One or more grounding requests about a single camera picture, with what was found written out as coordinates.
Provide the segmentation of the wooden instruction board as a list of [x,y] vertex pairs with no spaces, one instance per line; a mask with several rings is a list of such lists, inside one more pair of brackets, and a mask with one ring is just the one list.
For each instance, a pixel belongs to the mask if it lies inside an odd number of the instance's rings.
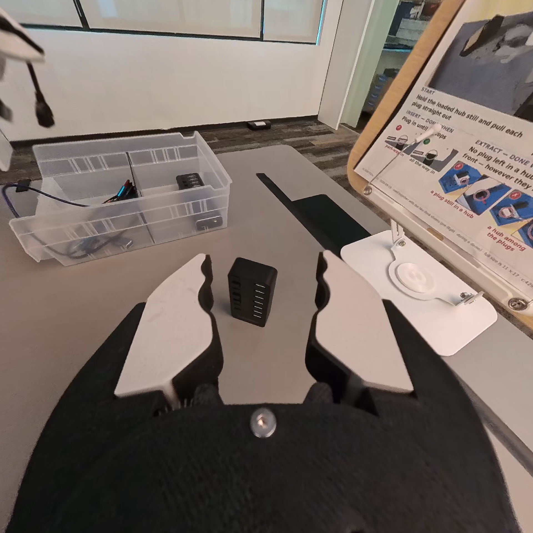
[[356,190],[532,315],[532,1],[445,1],[349,163]]

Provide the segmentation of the clear plastic bin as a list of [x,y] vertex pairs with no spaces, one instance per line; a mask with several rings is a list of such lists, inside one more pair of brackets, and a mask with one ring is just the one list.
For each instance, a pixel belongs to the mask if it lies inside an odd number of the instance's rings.
[[[37,144],[34,206],[5,191],[35,261],[70,266],[225,228],[231,178],[199,132]],[[204,187],[178,190],[199,173]]]

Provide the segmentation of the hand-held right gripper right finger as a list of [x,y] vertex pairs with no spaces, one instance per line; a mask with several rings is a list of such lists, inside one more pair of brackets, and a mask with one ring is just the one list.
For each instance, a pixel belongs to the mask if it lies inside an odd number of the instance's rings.
[[409,395],[414,386],[385,305],[372,285],[333,252],[316,268],[316,312],[305,366],[332,402],[357,405],[370,390]]

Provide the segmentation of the white board stand base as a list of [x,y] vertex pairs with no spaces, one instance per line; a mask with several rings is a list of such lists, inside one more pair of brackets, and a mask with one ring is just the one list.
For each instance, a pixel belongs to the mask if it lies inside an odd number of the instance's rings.
[[440,356],[453,356],[496,323],[497,312],[397,223],[345,245],[341,258],[391,301]]

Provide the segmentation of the frosted glass window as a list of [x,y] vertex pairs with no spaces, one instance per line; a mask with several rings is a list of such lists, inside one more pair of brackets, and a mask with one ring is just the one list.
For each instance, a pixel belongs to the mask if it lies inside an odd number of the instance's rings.
[[327,1],[1,1],[27,27],[316,44]]

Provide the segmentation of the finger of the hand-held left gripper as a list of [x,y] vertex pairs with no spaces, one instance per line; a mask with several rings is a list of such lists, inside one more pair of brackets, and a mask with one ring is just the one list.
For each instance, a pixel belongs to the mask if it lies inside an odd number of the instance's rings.
[[28,63],[45,61],[44,49],[3,9],[1,9],[1,57]]

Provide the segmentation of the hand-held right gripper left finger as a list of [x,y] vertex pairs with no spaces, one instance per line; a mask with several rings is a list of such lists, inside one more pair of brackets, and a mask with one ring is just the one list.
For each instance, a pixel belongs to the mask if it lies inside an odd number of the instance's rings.
[[186,403],[203,384],[217,385],[223,351],[212,313],[212,261],[198,254],[148,297],[115,396],[162,392]]

